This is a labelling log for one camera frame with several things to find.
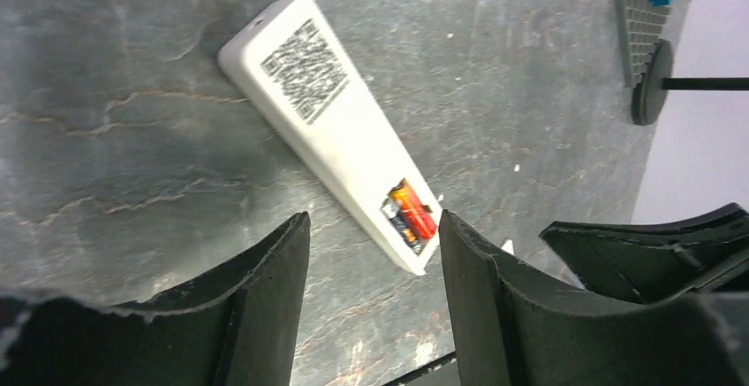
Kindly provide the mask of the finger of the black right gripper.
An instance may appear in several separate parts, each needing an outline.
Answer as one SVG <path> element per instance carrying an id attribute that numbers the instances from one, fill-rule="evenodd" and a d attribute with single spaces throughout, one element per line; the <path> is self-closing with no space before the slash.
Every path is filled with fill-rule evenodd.
<path id="1" fill-rule="evenodd" d="M 748 213 L 736 203 L 673 223 L 555 221 L 541 239 L 587 290 L 613 299 L 748 289 Z"/>

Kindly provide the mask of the white remote control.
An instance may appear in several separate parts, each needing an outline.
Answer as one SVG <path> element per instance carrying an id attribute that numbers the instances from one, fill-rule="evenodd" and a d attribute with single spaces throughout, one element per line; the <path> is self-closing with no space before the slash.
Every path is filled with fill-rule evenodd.
<path id="1" fill-rule="evenodd" d="M 220 49 L 218 63 L 392 261 L 423 275 L 438 234 L 415 254 L 381 205 L 403 178 L 437 224 L 439 200 L 318 4 L 272 3 Z"/>

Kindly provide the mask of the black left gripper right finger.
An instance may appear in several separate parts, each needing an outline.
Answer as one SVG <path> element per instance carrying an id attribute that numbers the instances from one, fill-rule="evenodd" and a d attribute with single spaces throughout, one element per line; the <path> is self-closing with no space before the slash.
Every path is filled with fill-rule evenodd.
<path id="1" fill-rule="evenodd" d="M 748 382 L 748 289 L 636 304 L 560 281 L 450 211 L 439 239 L 464 385 Z"/>

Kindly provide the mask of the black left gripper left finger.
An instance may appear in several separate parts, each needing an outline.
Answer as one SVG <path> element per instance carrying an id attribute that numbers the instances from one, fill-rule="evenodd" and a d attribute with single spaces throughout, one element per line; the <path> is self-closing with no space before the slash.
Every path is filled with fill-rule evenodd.
<path id="1" fill-rule="evenodd" d="M 310 254 L 297 213 L 244 252 L 145 302 L 1 292 L 4 385 L 286 385 Z"/>

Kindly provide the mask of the white battery cover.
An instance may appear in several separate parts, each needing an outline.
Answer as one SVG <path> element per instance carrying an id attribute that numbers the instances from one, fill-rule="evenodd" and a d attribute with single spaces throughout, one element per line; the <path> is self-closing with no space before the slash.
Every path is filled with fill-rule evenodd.
<path id="1" fill-rule="evenodd" d="M 511 239 L 506 239 L 501 244 L 500 248 L 507 254 L 514 254 L 513 241 Z"/>

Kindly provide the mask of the red orange battery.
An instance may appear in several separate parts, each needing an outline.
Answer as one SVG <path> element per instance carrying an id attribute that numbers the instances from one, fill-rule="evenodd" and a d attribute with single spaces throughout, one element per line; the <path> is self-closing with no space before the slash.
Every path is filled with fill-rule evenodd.
<path id="1" fill-rule="evenodd" d="M 437 223 L 406 178 L 390 190 L 389 197 L 396 202 L 407 225 L 419 239 L 430 240 L 435 236 Z"/>

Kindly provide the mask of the black blue battery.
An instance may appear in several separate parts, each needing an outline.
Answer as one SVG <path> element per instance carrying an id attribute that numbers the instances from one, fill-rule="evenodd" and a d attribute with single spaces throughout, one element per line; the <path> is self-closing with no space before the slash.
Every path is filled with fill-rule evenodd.
<path id="1" fill-rule="evenodd" d="M 421 239 L 406 222 L 400 207 L 391 198 L 386 198 L 381 205 L 381 212 L 397 231 L 404 243 L 415 253 L 420 254 L 423 249 Z"/>

